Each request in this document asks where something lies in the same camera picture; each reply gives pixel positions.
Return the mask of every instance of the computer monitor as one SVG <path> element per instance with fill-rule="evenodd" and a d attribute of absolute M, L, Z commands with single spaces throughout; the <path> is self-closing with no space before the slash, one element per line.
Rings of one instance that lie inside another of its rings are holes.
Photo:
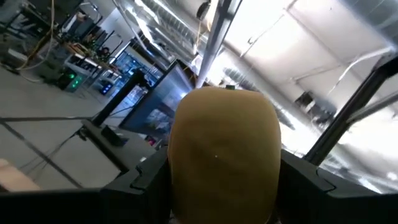
<path fill-rule="evenodd" d="M 175 62 L 154 89 L 119 125 L 121 129 L 165 139 L 171 131 L 181 99 L 193 90 L 183 69 Z"/>

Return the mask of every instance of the concrete floor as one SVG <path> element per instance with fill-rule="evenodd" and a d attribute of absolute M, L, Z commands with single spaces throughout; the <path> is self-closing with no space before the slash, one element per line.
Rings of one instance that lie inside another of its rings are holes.
<path fill-rule="evenodd" d="M 118 175 L 101 151 L 79 137 L 49 156 L 53 164 L 38 156 L 40 152 L 49 155 L 81 127 L 80 119 L 74 117 L 93 116 L 109 98 L 94 90 L 66 93 L 54 86 L 28 82 L 2 68 L 0 75 L 0 158 L 20 168 L 43 189 L 102 187 Z M 129 103 L 124 102 L 115 111 L 127 106 Z M 127 113 L 106 122 L 118 125 Z"/>

